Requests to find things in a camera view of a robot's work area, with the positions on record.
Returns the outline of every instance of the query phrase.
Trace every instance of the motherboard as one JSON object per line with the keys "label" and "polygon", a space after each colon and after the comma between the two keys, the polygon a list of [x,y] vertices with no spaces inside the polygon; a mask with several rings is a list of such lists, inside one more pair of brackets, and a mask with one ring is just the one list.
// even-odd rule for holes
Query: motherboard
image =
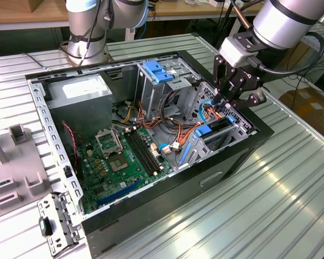
{"label": "motherboard", "polygon": [[83,169],[79,182],[84,192],[84,212],[91,213],[172,173],[169,162],[154,152],[153,146],[156,145],[146,129],[139,128],[100,133],[93,141],[77,147]]}

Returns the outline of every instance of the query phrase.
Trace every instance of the metal bracket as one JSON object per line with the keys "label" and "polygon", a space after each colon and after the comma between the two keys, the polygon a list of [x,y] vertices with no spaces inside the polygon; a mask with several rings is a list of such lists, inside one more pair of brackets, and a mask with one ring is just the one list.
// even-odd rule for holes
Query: metal bracket
{"label": "metal bracket", "polygon": [[[50,222],[51,234],[45,236],[52,257],[78,245],[80,240],[81,226],[72,226],[69,201],[70,195],[66,192],[51,193],[37,203],[41,217]],[[44,227],[40,224],[42,233],[45,233]]]}
{"label": "metal bracket", "polygon": [[34,182],[30,182],[26,176],[24,177],[25,186],[28,189],[29,194],[31,196],[38,195],[38,194],[44,192],[44,189],[45,189],[43,179],[39,172],[37,172],[37,177],[38,177],[38,180],[34,181]]}

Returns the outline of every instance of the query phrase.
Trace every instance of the ram slot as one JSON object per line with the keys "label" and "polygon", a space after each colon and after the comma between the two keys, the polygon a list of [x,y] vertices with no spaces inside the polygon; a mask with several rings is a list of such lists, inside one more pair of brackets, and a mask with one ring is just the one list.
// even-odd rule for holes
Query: ram slot
{"label": "ram slot", "polygon": [[160,168],[156,163],[152,154],[145,147],[144,142],[139,137],[138,133],[131,132],[125,136],[127,143],[132,148],[134,154],[137,156],[139,162],[144,167],[148,176],[153,176],[154,172],[160,172]]}

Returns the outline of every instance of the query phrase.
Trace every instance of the red wire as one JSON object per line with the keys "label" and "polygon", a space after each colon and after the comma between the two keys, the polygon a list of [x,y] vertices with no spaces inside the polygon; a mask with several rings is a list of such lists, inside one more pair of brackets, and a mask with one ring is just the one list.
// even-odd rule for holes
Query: red wire
{"label": "red wire", "polygon": [[70,128],[66,123],[61,122],[61,124],[62,124],[63,126],[65,126],[65,127],[69,130],[69,132],[70,132],[70,134],[71,134],[72,141],[73,141],[73,151],[75,152],[75,166],[77,166],[77,149],[76,149],[76,140],[75,140],[75,135],[73,135],[73,131],[71,130],[71,128]]}

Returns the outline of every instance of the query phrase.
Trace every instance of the cardboard box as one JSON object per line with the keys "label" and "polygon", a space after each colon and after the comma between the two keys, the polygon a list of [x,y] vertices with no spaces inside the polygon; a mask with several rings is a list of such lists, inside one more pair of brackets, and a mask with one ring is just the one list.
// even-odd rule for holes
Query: cardboard box
{"label": "cardboard box", "polygon": [[[295,90],[280,97],[280,101],[291,108]],[[324,96],[312,87],[299,89],[293,111],[316,131],[324,136]]]}
{"label": "cardboard box", "polygon": [[0,0],[0,8],[21,12],[33,12],[43,0]]}

